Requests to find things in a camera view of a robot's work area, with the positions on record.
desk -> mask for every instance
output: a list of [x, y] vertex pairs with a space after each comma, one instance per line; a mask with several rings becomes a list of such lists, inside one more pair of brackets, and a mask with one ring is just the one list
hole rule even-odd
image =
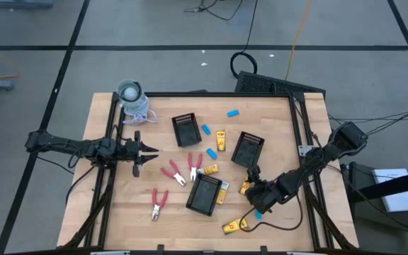
[[[84, 139], [97, 139], [105, 135], [111, 96], [111, 93], [93, 95]], [[324, 145], [331, 133], [324, 99], [320, 93], [306, 93], [305, 99], [310, 127], [318, 134], [320, 142]], [[140, 130], [142, 141], [160, 150], [159, 157], [142, 167], [139, 178], [132, 176], [130, 163], [118, 164], [105, 249], [155, 250], [158, 244], [164, 244], [166, 250], [258, 251], [261, 245], [266, 245], [269, 251], [313, 250], [305, 198], [301, 189], [300, 197], [305, 216], [297, 230], [285, 232], [261, 226], [251, 233], [239, 231], [224, 235], [222, 231], [222, 225], [241, 217], [251, 208], [247, 199], [238, 193], [246, 169], [231, 161], [241, 131], [265, 139], [258, 162], [261, 167], [261, 178], [273, 179], [281, 172], [299, 166], [288, 99], [151, 97], [150, 108], [158, 115], [159, 122], [145, 123], [136, 127], [126, 125], [123, 128], [123, 136], [132, 137], [135, 130]], [[226, 112], [233, 109], [238, 109], [240, 114], [228, 118]], [[177, 147], [171, 118], [185, 113], [195, 113], [198, 125], [207, 124], [212, 134], [206, 135], [201, 132], [202, 142], [180, 148]], [[226, 130], [227, 146], [226, 152], [218, 152], [218, 160], [213, 161], [205, 150], [210, 147], [216, 151], [216, 130]], [[220, 172], [212, 176], [229, 182], [225, 203], [215, 206], [212, 217], [185, 207], [193, 185], [190, 182], [187, 162], [189, 152], [194, 152], [195, 158], [196, 153], [203, 153], [202, 166], [218, 163]], [[181, 175], [187, 181], [186, 187], [181, 187], [175, 180], [160, 172], [161, 166], [171, 168], [170, 159], [177, 163]], [[89, 168], [89, 165], [87, 160], [79, 162], [74, 181]], [[332, 162], [332, 165], [338, 167], [339, 163]], [[89, 215], [96, 172], [97, 170], [87, 176], [70, 195], [58, 245], [69, 241]], [[341, 233], [352, 244], [358, 246], [341, 175], [334, 170], [325, 169], [321, 174], [321, 180], [330, 218]], [[157, 222], [151, 221], [153, 188], [158, 188], [160, 192], [169, 190], [166, 206], [161, 210]], [[271, 209], [273, 213], [266, 213], [264, 221], [284, 227], [292, 227], [298, 222], [300, 214], [296, 199], [285, 205], [276, 204]], [[249, 215], [247, 221], [251, 226], [257, 223], [254, 215]], [[93, 244], [96, 244], [100, 223], [101, 220], [97, 219]]]

yellow battery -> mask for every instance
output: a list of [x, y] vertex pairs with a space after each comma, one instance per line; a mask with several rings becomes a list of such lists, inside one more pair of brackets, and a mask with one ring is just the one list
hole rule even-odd
[[226, 131], [217, 131], [217, 151], [226, 150]]
[[217, 197], [217, 204], [222, 205], [223, 201], [226, 198], [226, 193], [227, 193], [227, 189], [230, 187], [230, 184], [227, 183], [226, 181], [223, 181], [221, 183], [221, 188], [220, 188], [220, 192], [218, 192], [218, 197]]
[[[223, 231], [225, 232], [225, 234], [231, 234], [233, 232], [236, 232], [237, 230], [240, 230], [239, 228], [240, 219], [241, 218], [223, 225]], [[246, 230], [248, 229], [248, 224], [245, 219], [242, 220], [242, 223], [240, 225], [243, 229]]]
[[239, 193], [241, 193], [242, 195], [245, 195], [245, 191], [251, 188], [251, 183], [248, 181], [248, 174], [245, 177], [244, 182], [242, 183], [242, 187], [239, 190]]
[[213, 164], [212, 166], [206, 166], [202, 169], [198, 169], [196, 170], [196, 172], [200, 173], [200, 174], [205, 174], [205, 175], [210, 175], [210, 174], [214, 174], [214, 173], [218, 173], [218, 165], [217, 164]]

yellow object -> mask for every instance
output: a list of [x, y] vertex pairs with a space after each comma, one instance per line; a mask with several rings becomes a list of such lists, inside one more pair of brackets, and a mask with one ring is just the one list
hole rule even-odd
[[[7, 58], [5, 55], [3, 55], [1, 52], [0, 52], [0, 58], [3, 61], [6, 61], [8, 66], [10, 66], [12, 69], [16, 70], [15, 65], [12, 63], [12, 61], [9, 58]], [[0, 79], [19, 78], [19, 77], [20, 77], [20, 74], [18, 74], [18, 72], [17, 72], [17, 74], [0, 75]]]
[[305, 23], [306, 15], [308, 14], [308, 11], [310, 9], [311, 2], [312, 2], [312, 0], [308, 0], [308, 3], [306, 4], [305, 12], [303, 13], [302, 20], [300, 21], [300, 25], [298, 26], [297, 34], [295, 35], [294, 44], [292, 45], [292, 50], [290, 51], [289, 64], [288, 64], [288, 70], [286, 72], [286, 78], [284, 78], [286, 81], [288, 80], [290, 67], [292, 66], [295, 46], [298, 43], [298, 38], [300, 38], [300, 34], [301, 34], [302, 28], [303, 28], [303, 23]]
[[217, 164], [213, 164], [212, 166], [206, 166], [202, 169], [198, 169], [196, 170], [198, 173], [200, 174], [205, 174], [205, 175], [210, 175], [210, 174], [214, 174], [214, 173], [218, 173], [218, 165]]
[[230, 187], [230, 184], [227, 183], [226, 181], [223, 181], [223, 183], [221, 183], [220, 192], [218, 193], [218, 198], [217, 198], [217, 204], [219, 205], [223, 204], [223, 201], [226, 198], [227, 189], [229, 187]]
[[226, 150], [226, 131], [217, 131], [217, 150], [223, 152]]
[[[237, 230], [240, 230], [239, 228], [240, 219], [241, 218], [235, 221], [229, 222], [226, 225], [223, 225], [223, 231], [225, 232], [225, 234], [231, 234], [233, 232], [236, 232]], [[245, 219], [242, 220], [242, 223], [240, 225], [243, 229], [248, 229], [248, 224]]]
[[240, 188], [239, 193], [245, 195], [245, 191], [251, 187], [251, 183], [248, 181], [248, 174], [245, 177], [244, 182], [242, 183], [242, 187]]

red pliers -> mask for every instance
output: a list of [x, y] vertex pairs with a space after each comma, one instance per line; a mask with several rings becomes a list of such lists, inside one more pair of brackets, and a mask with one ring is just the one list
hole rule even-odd
[[196, 169], [199, 169], [199, 166], [201, 166], [201, 162], [203, 161], [203, 154], [200, 153], [198, 156], [198, 163], [196, 166], [193, 166], [193, 156], [191, 153], [188, 153], [188, 166], [190, 167], [191, 173], [190, 173], [190, 180], [195, 181], [196, 180]]
[[160, 208], [164, 207], [166, 199], [168, 198], [168, 191], [165, 191], [160, 205], [157, 205], [157, 189], [154, 188], [152, 192], [152, 204], [154, 205], [154, 210], [152, 211], [152, 221], [157, 221], [160, 214]]
[[170, 171], [167, 171], [164, 167], [160, 168], [161, 171], [163, 172], [163, 174], [166, 174], [169, 178], [176, 179], [176, 181], [184, 187], [185, 184], [187, 184], [187, 183], [186, 183], [185, 179], [181, 176], [181, 172], [179, 172], [179, 169], [177, 168], [176, 163], [174, 163], [174, 161], [172, 161], [172, 160], [169, 160], [169, 163], [173, 166], [174, 171], [176, 173], [173, 174]]

gray floor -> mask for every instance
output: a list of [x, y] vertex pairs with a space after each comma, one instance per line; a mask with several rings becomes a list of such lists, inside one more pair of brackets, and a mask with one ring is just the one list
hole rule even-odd
[[[67, 45], [82, 0], [57, 0], [50, 10], [0, 10], [0, 45]], [[241, 45], [246, 41], [253, 0], [244, 1], [230, 22], [208, 13], [184, 13], [199, 1], [91, 0], [77, 45]], [[215, 11], [228, 15], [238, 1]], [[408, 1], [397, 0], [408, 28]], [[293, 43], [305, 0], [260, 0], [251, 43]], [[406, 45], [386, 0], [316, 0], [301, 45]], [[114, 91], [122, 79], [140, 81], [145, 91], [234, 91], [229, 71], [232, 50], [75, 51], [48, 130], [80, 139], [91, 95]], [[283, 79], [289, 52], [249, 51], [259, 74]], [[21, 73], [16, 89], [0, 91], [0, 233], [28, 154], [24, 142], [42, 119], [65, 51], [6, 51]], [[237, 59], [238, 69], [250, 71]], [[11, 70], [0, 60], [0, 74]], [[327, 109], [335, 117], [374, 118], [408, 111], [408, 51], [297, 51], [290, 80], [327, 90]], [[380, 122], [361, 124], [368, 131]], [[45, 157], [65, 164], [63, 155]], [[408, 121], [373, 135], [356, 157], [360, 164], [408, 169]], [[7, 252], [52, 249], [72, 176], [38, 161]], [[408, 234], [356, 220], [361, 247], [408, 253]]]

